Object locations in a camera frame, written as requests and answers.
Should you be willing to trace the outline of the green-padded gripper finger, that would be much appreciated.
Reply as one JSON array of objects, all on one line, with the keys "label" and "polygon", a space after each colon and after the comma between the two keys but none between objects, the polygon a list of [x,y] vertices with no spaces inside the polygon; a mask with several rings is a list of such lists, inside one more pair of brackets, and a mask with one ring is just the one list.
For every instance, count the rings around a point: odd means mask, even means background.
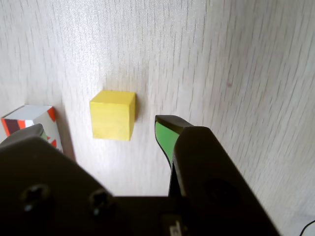
[{"label": "green-padded gripper finger", "polygon": [[174,115],[155,117],[156,141],[185,199],[196,236],[276,236],[278,230],[213,132]]}]

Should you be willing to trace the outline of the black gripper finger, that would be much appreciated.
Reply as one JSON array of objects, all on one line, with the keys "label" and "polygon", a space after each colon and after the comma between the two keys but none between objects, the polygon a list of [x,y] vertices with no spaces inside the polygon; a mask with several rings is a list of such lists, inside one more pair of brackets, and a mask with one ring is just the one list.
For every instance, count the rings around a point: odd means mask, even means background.
[{"label": "black gripper finger", "polygon": [[0,145],[1,235],[113,235],[111,195],[44,134],[36,124]]}]

